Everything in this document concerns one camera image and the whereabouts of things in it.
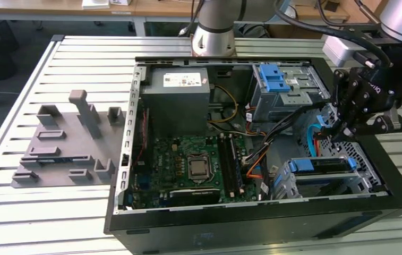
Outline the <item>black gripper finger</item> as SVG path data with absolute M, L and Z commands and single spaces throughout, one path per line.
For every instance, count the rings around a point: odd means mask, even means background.
M 339 121 L 332 133 L 333 140 L 355 140 L 355 123 L 357 116 L 357 97 L 361 90 L 361 68 L 349 71 L 335 71 L 335 97 L 333 105 L 337 108 Z
M 379 135 L 402 133 L 402 116 L 399 109 L 392 108 L 383 115 L 379 115 L 369 124 L 372 115 L 361 115 L 341 132 L 341 141 L 355 141 L 364 135 Z

